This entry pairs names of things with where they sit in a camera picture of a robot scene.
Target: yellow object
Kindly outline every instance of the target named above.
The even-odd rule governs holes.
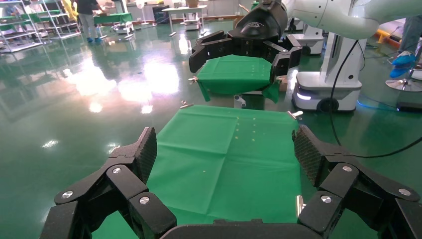
[[[70,0],[62,0],[63,7],[65,8],[66,12],[69,14],[69,18],[77,21],[78,13],[72,10],[72,2]]]
[[[384,40],[391,35],[391,33],[388,33],[386,31],[383,31],[381,29],[378,29],[378,34],[380,34],[380,38],[378,39],[378,43],[383,43]]]

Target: person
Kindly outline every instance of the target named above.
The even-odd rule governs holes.
[[[71,0],[72,9],[74,10],[75,7],[73,3],[77,1],[78,8],[78,16],[82,22],[82,29],[84,30],[85,34],[87,35],[88,42],[101,42],[101,38],[98,37],[97,30],[94,26],[94,16],[93,16],[93,5],[96,6],[98,9],[102,9],[98,4],[97,0]]]
[[[393,61],[394,67],[390,73],[390,77],[399,77],[408,72],[412,67],[415,69],[422,68],[418,64],[415,65],[415,62],[419,61],[419,59],[416,59],[415,53],[421,34],[422,15],[406,18],[402,42],[398,51],[399,55]]]

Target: metal clip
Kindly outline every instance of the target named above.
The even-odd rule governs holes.
[[[296,113],[292,113],[290,111],[287,111],[287,113],[290,115],[290,117],[292,117],[294,120],[301,120],[301,117],[298,117],[300,115],[303,115],[303,111],[298,111]]]
[[[180,106],[180,108],[181,108],[181,109],[184,109],[184,108],[187,108],[187,107],[191,107],[191,106],[193,106],[194,104],[188,104],[188,103],[186,103],[186,101],[182,101],[182,105],[183,105],[183,106]]]
[[[192,78],[189,78],[189,85],[198,82],[198,78],[196,76],[193,76]]]
[[[306,204],[303,203],[303,197],[301,195],[296,196],[296,217],[298,218]]]

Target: metal screw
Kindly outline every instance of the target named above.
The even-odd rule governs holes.
[[[121,169],[120,168],[115,168],[115,169],[113,169],[113,173],[119,173],[121,171]]]
[[[67,191],[62,195],[62,198],[70,198],[70,196],[73,194],[73,191]]]
[[[142,197],[141,199],[139,199],[139,203],[142,205],[145,205],[149,202],[149,198],[148,197]]]
[[[352,171],[352,168],[347,167],[347,166],[344,166],[343,167],[343,170],[346,171],[346,172],[351,172]]]
[[[331,198],[329,196],[321,196],[321,200],[325,203],[331,203]]]
[[[410,192],[404,188],[399,189],[399,192],[405,196],[410,196]]]

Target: person's leg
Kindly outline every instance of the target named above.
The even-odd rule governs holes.
[[[419,38],[422,33],[422,15],[406,18],[403,29],[402,43],[400,44],[399,53],[408,51],[415,53]]]
[[[86,15],[86,17],[87,17],[86,19],[88,22],[88,26],[90,27],[91,37],[94,38],[96,41],[98,41],[97,29],[95,28],[95,25],[94,25],[94,16]]]
[[[87,18],[86,18],[86,14],[79,14],[79,19],[81,20],[81,23],[82,23],[82,30],[84,30],[84,33],[87,35],[87,38],[90,38],[91,37],[91,34],[90,34],[90,29],[89,29],[89,26],[88,26],[88,22],[87,22]]]

